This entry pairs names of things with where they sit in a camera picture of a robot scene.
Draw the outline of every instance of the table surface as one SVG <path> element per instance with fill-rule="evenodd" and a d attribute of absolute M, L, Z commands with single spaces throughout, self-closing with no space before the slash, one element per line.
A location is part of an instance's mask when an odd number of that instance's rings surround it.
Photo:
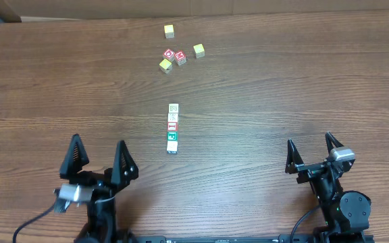
<path fill-rule="evenodd" d="M 168 75 L 167 48 L 188 58 Z M 177 155 L 166 153 L 169 103 L 180 104 Z M 284 173 L 286 141 L 320 162 L 328 130 L 356 152 L 340 182 L 371 197 L 367 233 L 389 242 L 389 11 L 0 24 L 0 242 L 53 203 L 75 133 L 85 169 L 111 167 L 121 139 L 140 168 L 118 194 L 120 227 L 287 234 L 316 200 Z M 85 222 L 72 207 L 18 240 L 72 242 Z M 318 225 L 319 212 L 299 232 Z"/>

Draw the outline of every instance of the stacked blocks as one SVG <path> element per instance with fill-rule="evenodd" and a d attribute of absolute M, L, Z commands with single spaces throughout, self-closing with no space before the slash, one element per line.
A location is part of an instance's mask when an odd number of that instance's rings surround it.
<path fill-rule="evenodd" d="M 180 108 L 178 104 L 169 104 L 167 115 L 167 153 L 178 153 L 178 114 Z"/>

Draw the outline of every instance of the white block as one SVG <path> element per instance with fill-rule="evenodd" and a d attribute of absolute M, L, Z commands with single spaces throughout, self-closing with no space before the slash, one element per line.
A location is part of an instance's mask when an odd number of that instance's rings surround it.
<path fill-rule="evenodd" d="M 167 142 L 167 153 L 176 154 L 178 153 L 178 141 Z"/>
<path fill-rule="evenodd" d="M 166 35 L 166 38 L 174 38 L 175 37 L 173 25 L 170 24 L 170 25 L 165 26 L 165 35 Z"/>
<path fill-rule="evenodd" d="M 167 115 L 167 122 L 178 122 L 178 113 L 169 113 Z"/>
<path fill-rule="evenodd" d="M 169 104 L 169 113 L 180 112 L 180 106 L 178 104 Z"/>

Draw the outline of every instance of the green block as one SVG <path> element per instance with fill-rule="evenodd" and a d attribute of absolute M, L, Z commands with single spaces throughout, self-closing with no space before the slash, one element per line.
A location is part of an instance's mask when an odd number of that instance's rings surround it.
<path fill-rule="evenodd" d="M 178 141 L 178 132 L 167 132 L 167 139 L 170 141 Z"/>

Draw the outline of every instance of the yellow block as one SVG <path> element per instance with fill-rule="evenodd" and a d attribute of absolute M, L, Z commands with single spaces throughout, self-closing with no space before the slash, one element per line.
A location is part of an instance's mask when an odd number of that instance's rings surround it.
<path fill-rule="evenodd" d="M 160 67 L 162 67 L 164 70 L 168 69 L 172 65 L 172 62 L 168 61 L 167 59 L 163 59 L 160 63 Z"/>
<path fill-rule="evenodd" d="M 205 51 L 202 44 L 195 45 L 193 48 L 195 53 L 202 53 Z"/>
<path fill-rule="evenodd" d="M 172 24 L 165 26 L 165 33 L 172 33 L 173 31 L 174 31 L 174 26 Z"/>

